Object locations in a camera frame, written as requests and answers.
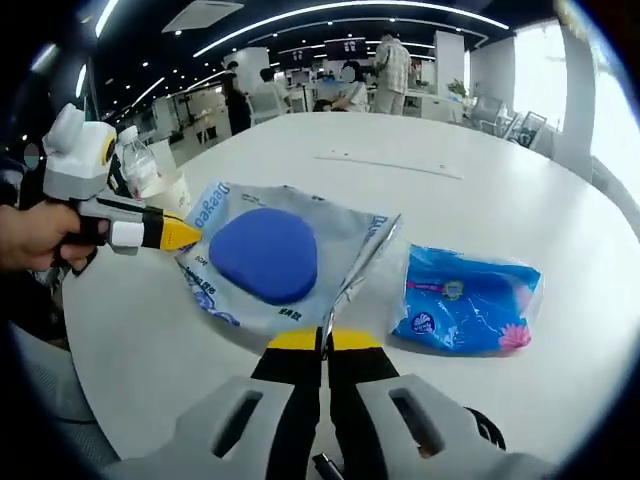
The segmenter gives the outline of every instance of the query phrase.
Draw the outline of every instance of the potted plant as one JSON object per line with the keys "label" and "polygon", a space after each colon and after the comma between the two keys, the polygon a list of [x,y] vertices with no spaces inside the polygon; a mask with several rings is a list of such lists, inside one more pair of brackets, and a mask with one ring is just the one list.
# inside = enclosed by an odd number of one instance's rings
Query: potted plant
{"label": "potted plant", "polygon": [[464,88],[464,84],[455,78],[453,82],[447,85],[449,91],[453,94],[459,102],[462,102],[462,99],[467,98],[467,89]]}

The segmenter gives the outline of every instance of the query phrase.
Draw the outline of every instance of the window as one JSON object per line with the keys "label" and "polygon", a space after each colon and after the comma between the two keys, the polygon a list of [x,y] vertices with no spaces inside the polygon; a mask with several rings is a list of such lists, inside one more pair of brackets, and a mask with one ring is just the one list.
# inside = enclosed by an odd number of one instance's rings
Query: window
{"label": "window", "polygon": [[513,108],[547,118],[562,131],[567,105],[567,65],[557,20],[516,31],[516,85]]}
{"label": "window", "polygon": [[640,204],[640,131],[622,87],[599,50],[596,63],[596,115],[591,155],[600,160]]}

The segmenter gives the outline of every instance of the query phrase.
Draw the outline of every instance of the person's arm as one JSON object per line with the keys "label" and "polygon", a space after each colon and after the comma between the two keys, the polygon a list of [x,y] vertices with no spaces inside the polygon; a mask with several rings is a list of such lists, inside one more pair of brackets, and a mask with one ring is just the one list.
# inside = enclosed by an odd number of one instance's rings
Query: person's arm
{"label": "person's arm", "polygon": [[338,100],[331,104],[332,109],[341,108],[346,110],[349,106],[353,105],[353,99],[358,94],[358,90],[360,88],[366,88],[364,83],[352,83],[351,89],[345,93],[344,96],[341,96]]}
{"label": "person's arm", "polygon": [[289,97],[287,89],[284,88],[284,85],[276,82],[276,90],[278,91],[280,99],[287,105],[287,107],[291,108],[291,98]]}
{"label": "person's arm", "polygon": [[[105,233],[109,223],[101,222],[99,229]],[[62,204],[42,202],[26,211],[0,206],[0,271],[49,269],[67,233],[80,233],[80,217]],[[83,270],[95,248],[63,245],[60,255]]]}
{"label": "person's arm", "polygon": [[244,93],[242,90],[240,90],[240,83],[238,83],[238,76],[236,75],[235,77],[233,77],[233,89],[242,94],[242,95],[246,95],[246,93]]}
{"label": "person's arm", "polygon": [[376,56],[373,60],[373,68],[376,72],[376,75],[379,75],[380,72],[387,67],[390,54],[391,50],[389,49],[388,45],[380,44],[378,46],[378,49],[376,50]]}

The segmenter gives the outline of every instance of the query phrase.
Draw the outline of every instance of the ceiling vent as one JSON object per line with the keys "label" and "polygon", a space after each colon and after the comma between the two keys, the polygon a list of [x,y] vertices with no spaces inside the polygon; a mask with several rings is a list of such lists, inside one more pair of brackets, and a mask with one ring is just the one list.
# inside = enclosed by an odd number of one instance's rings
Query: ceiling vent
{"label": "ceiling vent", "polygon": [[171,20],[162,33],[208,28],[243,6],[233,2],[196,0]]}

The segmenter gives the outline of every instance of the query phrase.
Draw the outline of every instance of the paper cup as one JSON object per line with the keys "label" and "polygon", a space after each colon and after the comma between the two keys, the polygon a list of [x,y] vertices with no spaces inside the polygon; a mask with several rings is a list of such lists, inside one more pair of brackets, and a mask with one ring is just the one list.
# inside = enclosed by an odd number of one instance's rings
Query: paper cup
{"label": "paper cup", "polygon": [[143,190],[140,198],[147,205],[177,213],[182,218],[186,218],[191,212],[191,194],[184,173],[158,178]]}

